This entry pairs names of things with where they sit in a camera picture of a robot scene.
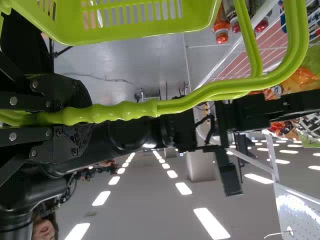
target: shopping cart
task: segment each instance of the shopping cart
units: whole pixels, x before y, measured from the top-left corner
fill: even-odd
[[[46,8],[45,3],[50,3],[50,8]],[[180,99],[150,100],[143,103],[124,101],[114,106],[94,104],[85,109],[67,107],[59,112],[39,112],[37,117],[28,117],[25,112],[0,111],[0,121],[16,126],[22,123],[24,125],[74,125],[79,122],[101,123],[117,119],[128,121],[142,116],[158,117],[164,114],[180,113],[201,102],[236,99],[247,95],[250,91],[263,90],[280,84],[298,69],[307,53],[309,29],[306,1],[286,0],[284,2],[288,32],[287,52],[279,66],[265,75],[263,75],[263,62],[246,3],[244,0],[235,0],[234,3],[251,65],[250,77],[215,81]],[[201,30],[216,18],[220,4],[221,0],[204,0],[201,3],[194,0],[151,0],[148,3],[143,0],[137,0],[134,3],[129,0],[109,0],[108,3],[105,1],[102,3],[100,0],[95,2],[34,0],[32,5],[26,0],[0,0],[0,9],[9,13],[10,7],[13,7],[51,38],[64,43],[72,42],[81,45]],[[108,15],[104,14],[104,6],[109,7]],[[129,26],[124,26],[129,19]]]

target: person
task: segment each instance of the person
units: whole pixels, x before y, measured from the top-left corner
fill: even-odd
[[[56,213],[50,211],[51,206],[56,204],[54,198],[41,202],[33,210],[33,229],[31,240],[58,240],[59,226]]]
[[[58,240],[59,230],[56,222],[56,214],[51,213],[51,215],[54,215],[54,217],[49,216],[49,218],[54,218],[54,221],[41,218],[39,215],[35,217],[33,221],[32,240]]]

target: ceiling light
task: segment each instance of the ceiling light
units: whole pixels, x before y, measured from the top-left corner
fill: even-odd
[[[248,179],[252,179],[252,180],[255,180],[259,183],[262,183],[262,184],[272,184],[274,181],[268,179],[268,178],[265,178],[265,177],[262,177],[262,176],[258,176],[258,175],[255,175],[253,173],[249,173],[249,174],[245,174],[244,175],[246,178]]]
[[[310,201],[310,202],[312,202],[312,203],[314,203],[314,204],[320,205],[320,202],[315,201],[315,200],[312,200],[311,198],[306,197],[306,196],[304,196],[304,195],[302,195],[302,194],[299,194],[299,193],[297,193],[297,192],[295,192],[295,191],[291,191],[291,190],[286,190],[286,191],[287,191],[288,193],[291,193],[291,194],[293,194],[293,195],[296,195],[296,196],[298,196],[298,197],[300,197],[300,198],[303,198],[303,199],[305,199],[305,200],[308,200],[308,201]]]
[[[258,151],[268,152],[268,148],[259,147]]]
[[[111,180],[109,181],[109,185],[116,185],[119,181],[120,177],[119,176],[114,176],[113,178],[111,178]]]
[[[153,149],[155,146],[157,146],[156,144],[143,144],[142,147],[147,148],[147,149]]]
[[[308,168],[320,171],[320,166],[309,166]]]
[[[281,159],[276,159],[275,162],[277,164],[289,164],[290,163],[289,161],[281,160]]]
[[[190,195],[192,194],[192,191],[190,188],[184,183],[184,182],[178,182],[175,184],[176,188],[179,190],[179,192],[182,195]]]
[[[289,148],[302,148],[302,145],[296,145],[296,144],[289,144],[288,145]]]
[[[164,169],[169,169],[169,168],[170,168],[170,166],[169,166],[169,164],[168,164],[168,163],[164,163],[164,164],[162,164],[162,167],[163,167]]]
[[[178,177],[178,174],[176,174],[176,172],[173,171],[173,170],[169,170],[169,171],[167,171],[166,173],[167,173],[167,174],[169,175],[169,177],[172,178],[172,179],[175,179],[175,178]]]
[[[110,195],[110,191],[103,191],[99,194],[99,196],[94,200],[94,202],[92,203],[92,206],[96,207],[96,206],[102,206],[103,204],[105,204],[107,198]]]
[[[229,239],[231,237],[206,207],[196,208],[193,212],[213,240]]]
[[[64,240],[81,240],[89,227],[90,223],[80,223],[75,225]]]
[[[298,151],[280,150],[280,153],[283,153],[283,154],[297,154]]]
[[[119,168],[118,171],[116,172],[117,174],[123,174],[125,172],[125,168]]]

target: black robot frame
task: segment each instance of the black robot frame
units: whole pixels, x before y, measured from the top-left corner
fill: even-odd
[[[91,99],[84,85],[49,73],[25,76],[2,52],[0,109],[56,112],[70,106],[70,99],[88,107]],[[148,150],[175,147],[180,152],[215,152],[227,196],[242,194],[236,166],[225,148],[228,133],[235,133],[237,149],[249,154],[239,133],[260,130],[270,122],[284,121],[320,112],[320,90],[288,94],[265,101],[263,94],[245,96],[232,103],[216,101],[217,122],[211,134],[221,145],[204,145],[196,138],[193,110],[158,118],[105,121],[75,126],[26,126],[0,128],[0,240],[31,239],[33,209],[41,202],[63,194],[71,175],[102,161]]]

